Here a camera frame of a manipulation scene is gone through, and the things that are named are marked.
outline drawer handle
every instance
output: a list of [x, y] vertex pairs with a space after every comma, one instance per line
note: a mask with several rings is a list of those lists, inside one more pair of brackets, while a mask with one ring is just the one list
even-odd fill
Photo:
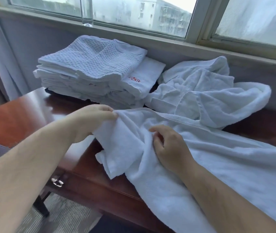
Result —
[[58, 186], [58, 187], [62, 187], [62, 185], [64, 184], [63, 181], [61, 181], [61, 180], [59, 180], [58, 178], [55, 178], [55, 177], [52, 177], [51, 181], [55, 186]]

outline embroidered logo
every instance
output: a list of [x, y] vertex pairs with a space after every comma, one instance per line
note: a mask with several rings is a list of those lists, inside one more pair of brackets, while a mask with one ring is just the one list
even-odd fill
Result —
[[130, 77], [131, 80], [135, 81], [135, 82], [138, 82], [140, 83], [140, 80], [138, 78], [135, 78], [135, 77]]

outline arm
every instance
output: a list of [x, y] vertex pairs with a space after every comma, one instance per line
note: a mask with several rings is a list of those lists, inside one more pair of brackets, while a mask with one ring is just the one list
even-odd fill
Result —
[[72, 143], [117, 115], [89, 105], [39, 129], [0, 158], [0, 233], [15, 232]]
[[164, 125], [150, 132], [160, 162], [180, 177], [217, 232], [276, 232], [276, 221], [195, 162], [180, 134]]

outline white curtain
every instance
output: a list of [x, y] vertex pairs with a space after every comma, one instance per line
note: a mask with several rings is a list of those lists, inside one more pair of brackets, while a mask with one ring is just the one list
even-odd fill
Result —
[[30, 92], [16, 58], [0, 26], [0, 78], [10, 100]]

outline wooden desk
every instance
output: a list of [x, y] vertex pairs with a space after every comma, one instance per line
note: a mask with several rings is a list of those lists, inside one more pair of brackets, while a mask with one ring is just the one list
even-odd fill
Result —
[[[50, 95], [43, 88], [1, 105], [0, 144], [12, 147], [46, 124], [86, 105], [85, 101]], [[261, 110], [225, 130], [276, 146], [276, 112]], [[92, 142], [85, 151], [86, 147], [87, 141], [70, 147], [55, 171], [65, 184], [57, 188], [48, 182], [52, 192], [146, 230], [172, 232], [152, 214], [125, 176], [109, 180], [94, 157], [101, 150], [98, 142]]]

